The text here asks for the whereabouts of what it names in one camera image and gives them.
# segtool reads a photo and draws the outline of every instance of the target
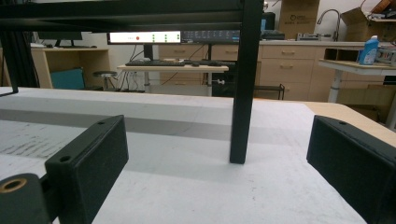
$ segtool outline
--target stool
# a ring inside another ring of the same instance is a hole
[[[282,93],[282,100],[285,97],[285,86],[254,86],[255,91],[277,91],[277,99],[280,100],[280,93]]]
[[[104,91],[114,91],[116,89],[116,87],[113,85],[113,83],[111,82],[110,78],[111,77],[116,77],[117,76],[117,72],[114,71],[97,71],[93,73],[94,77],[102,77],[104,79]],[[111,86],[113,86],[112,89],[108,88],[108,83],[110,82]]]

